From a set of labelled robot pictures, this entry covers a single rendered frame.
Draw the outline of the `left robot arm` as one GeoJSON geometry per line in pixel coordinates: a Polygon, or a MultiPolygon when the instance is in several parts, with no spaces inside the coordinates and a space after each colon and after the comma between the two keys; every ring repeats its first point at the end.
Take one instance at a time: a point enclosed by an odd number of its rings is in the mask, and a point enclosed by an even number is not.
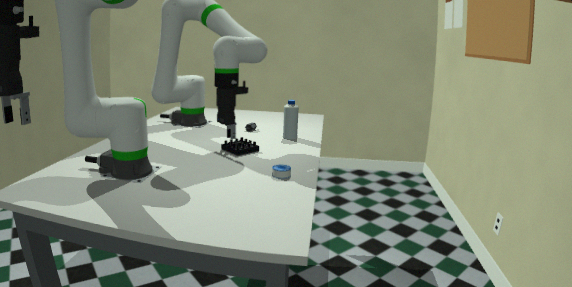
{"type": "Polygon", "coordinates": [[[214,0],[163,2],[152,97],[160,104],[180,102],[181,110],[160,114],[160,118],[172,119],[171,124],[201,126],[207,124],[204,116],[205,80],[197,75],[177,76],[180,40],[184,23],[188,20],[200,21],[221,36],[213,46],[215,73],[239,73],[239,63],[261,62],[267,55],[267,45],[240,26],[214,0]]]}

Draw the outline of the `black knob panel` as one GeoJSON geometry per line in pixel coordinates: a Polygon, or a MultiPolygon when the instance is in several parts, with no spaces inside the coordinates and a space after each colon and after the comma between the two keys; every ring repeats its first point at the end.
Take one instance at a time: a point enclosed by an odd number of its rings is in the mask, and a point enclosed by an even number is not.
{"type": "Polygon", "coordinates": [[[221,149],[237,156],[259,151],[259,146],[256,145],[255,141],[253,142],[253,144],[252,140],[249,140],[249,142],[247,142],[247,139],[245,139],[244,143],[243,141],[244,141],[243,137],[240,137],[239,141],[238,138],[236,138],[234,142],[233,139],[230,139],[230,142],[228,142],[228,144],[227,140],[225,140],[224,144],[221,144],[221,149]]]}

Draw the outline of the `grey bottle with blue cap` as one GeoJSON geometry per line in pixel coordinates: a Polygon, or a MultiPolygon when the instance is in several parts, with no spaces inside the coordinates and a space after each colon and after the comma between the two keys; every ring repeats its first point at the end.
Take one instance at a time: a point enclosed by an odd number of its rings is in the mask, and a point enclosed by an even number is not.
{"type": "Polygon", "coordinates": [[[288,104],[284,106],[284,123],[283,138],[297,139],[298,132],[298,111],[299,107],[295,105],[295,100],[288,100],[288,104]]]}

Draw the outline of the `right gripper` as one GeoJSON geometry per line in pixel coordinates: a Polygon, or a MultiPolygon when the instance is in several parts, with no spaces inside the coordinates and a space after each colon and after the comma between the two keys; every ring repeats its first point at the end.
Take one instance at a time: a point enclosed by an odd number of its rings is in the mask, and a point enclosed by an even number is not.
{"type": "Polygon", "coordinates": [[[24,0],[0,0],[0,97],[4,123],[13,122],[11,99],[20,100],[21,125],[31,123],[29,97],[23,92],[19,71],[20,38],[39,37],[39,26],[19,26],[24,21],[24,0]]]}

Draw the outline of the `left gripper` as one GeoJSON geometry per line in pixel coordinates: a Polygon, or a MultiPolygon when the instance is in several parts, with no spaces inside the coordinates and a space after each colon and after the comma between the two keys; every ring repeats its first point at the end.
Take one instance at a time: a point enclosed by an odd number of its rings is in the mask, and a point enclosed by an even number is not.
{"type": "Polygon", "coordinates": [[[236,95],[248,93],[248,87],[238,87],[239,73],[215,73],[214,86],[217,88],[217,122],[227,126],[227,138],[236,139],[234,109],[236,95]],[[237,83],[237,84],[236,84],[237,83]],[[237,87],[237,88],[235,88],[237,87]],[[238,90],[238,91],[236,91],[238,90]]]}

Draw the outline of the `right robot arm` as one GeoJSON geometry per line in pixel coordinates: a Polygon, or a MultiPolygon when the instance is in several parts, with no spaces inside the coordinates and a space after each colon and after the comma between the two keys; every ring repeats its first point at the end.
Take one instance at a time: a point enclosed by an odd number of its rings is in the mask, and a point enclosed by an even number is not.
{"type": "Polygon", "coordinates": [[[138,98],[96,95],[91,14],[97,8],[125,9],[137,1],[55,0],[63,62],[65,125],[77,137],[108,138],[111,150],[98,157],[85,156],[85,161],[97,163],[99,173],[111,173],[125,180],[143,178],[153,171],[147,156],[146,104],[138,98]]]}

